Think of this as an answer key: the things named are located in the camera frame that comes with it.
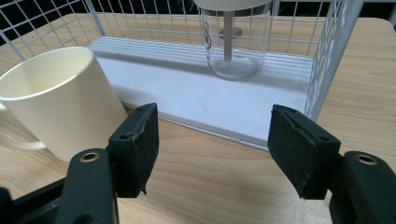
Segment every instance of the glass jar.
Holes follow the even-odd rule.
[[[272,1],[195,0],[209,66],[226,78],[249,77],[265,59]]]

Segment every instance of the jar lid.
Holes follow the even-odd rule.
[[[259,7],[272,0],[194,0],[194,3],[201,8],[214,11],[235,11]]]

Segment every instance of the white shelf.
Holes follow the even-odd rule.
[[[208,67],[200,45],[101,37],[89,48],[125,104],[155,102],[162,119],[261,149],[273,104],[304,112],[313,62],[268,53],[253,77],[230,81]]]

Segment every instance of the mug handle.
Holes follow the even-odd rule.
[[[6,112],[7,109],[0,103],[0,113]],[[18,142],[0,135],[0,147],[6,147],[17,150],[39,150],[44,149],[46,146],[42,142]]]

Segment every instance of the screw hole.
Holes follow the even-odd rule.
[[[82,162],[96,161],[99,158],[99,156],[100,154],[97,152],[88,152],[84,154],[82,157],[80,157],[79,160]]]
[[[83,214],[76,218],[74,224],[90,224],[93,222],[93,217],[90,214]]]
[[[378,164],[378,162],[376,161],[376,159],[374,159],[374,158],[371,157],[371,156],[359,154],[359,155],[356,155],[355,158],[356,158],[359,162],[362,162],[362,163],[367,164],[367,165],[377,165],[377,164]]]

